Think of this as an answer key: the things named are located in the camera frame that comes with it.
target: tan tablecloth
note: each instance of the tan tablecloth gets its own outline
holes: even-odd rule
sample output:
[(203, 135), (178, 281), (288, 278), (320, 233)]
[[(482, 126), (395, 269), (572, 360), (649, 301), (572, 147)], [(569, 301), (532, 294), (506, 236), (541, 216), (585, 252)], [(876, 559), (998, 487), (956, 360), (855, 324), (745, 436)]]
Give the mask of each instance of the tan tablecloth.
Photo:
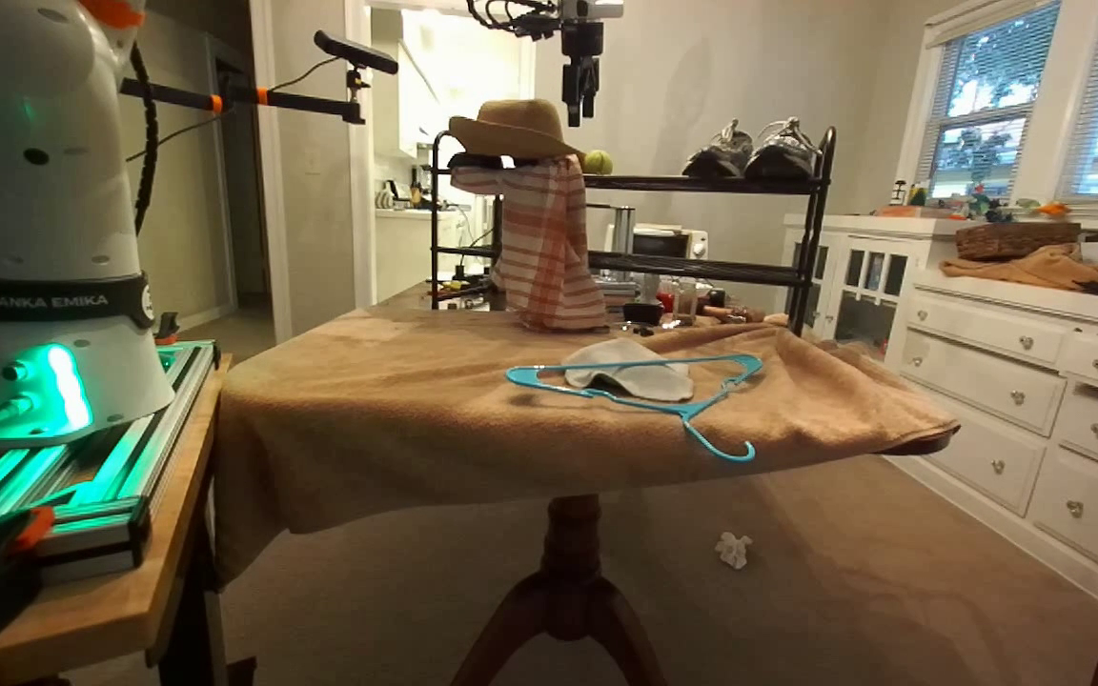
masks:
[[(753, 465), (693, 445), (677, 416), (528, 394), (506, 367), (560, 362), (600, 334), (538, 334), (495, 311), (363, 309), (224, 375), (214, 443), (218, 558), (241, 576), (281, 535), (388, 508), (495, 503), (748, 478), (855, 452), (938, 450), (952, 416), (855, 351), (780, 329), (664, 333), (664, 355), (764, 360), (764, 377), (697, 428)], [(693, 367), (697, 396), (731, 371)]]

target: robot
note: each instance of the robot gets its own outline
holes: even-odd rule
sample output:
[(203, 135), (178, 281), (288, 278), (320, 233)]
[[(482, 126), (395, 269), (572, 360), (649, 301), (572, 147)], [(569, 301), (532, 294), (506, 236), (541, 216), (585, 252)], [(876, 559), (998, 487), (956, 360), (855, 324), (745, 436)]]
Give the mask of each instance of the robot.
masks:
[(0, 0), (0, 445), (173, 400), (117, 135), (139, 28), (129, 0)]

